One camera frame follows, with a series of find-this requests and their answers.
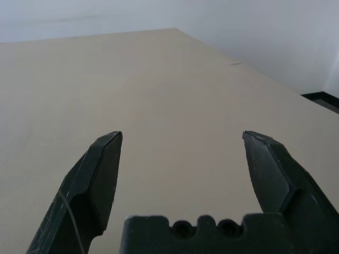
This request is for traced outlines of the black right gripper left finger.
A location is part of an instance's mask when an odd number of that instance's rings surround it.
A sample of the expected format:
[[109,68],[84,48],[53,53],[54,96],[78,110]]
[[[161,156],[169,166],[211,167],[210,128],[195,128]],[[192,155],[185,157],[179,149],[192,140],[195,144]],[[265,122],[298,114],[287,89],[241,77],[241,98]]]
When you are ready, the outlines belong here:
[[67,173],[27,252],[88,253],[107,229],[123,135],[99,137]]

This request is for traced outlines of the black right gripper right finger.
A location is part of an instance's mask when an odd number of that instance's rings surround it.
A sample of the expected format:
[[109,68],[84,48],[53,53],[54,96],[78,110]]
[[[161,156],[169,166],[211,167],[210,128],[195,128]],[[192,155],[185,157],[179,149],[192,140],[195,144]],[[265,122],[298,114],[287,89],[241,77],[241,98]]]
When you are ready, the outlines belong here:
[[249,174],[264,213],[279,213],[305,253],[338,253],[338,212],[285,146],[244,131]]

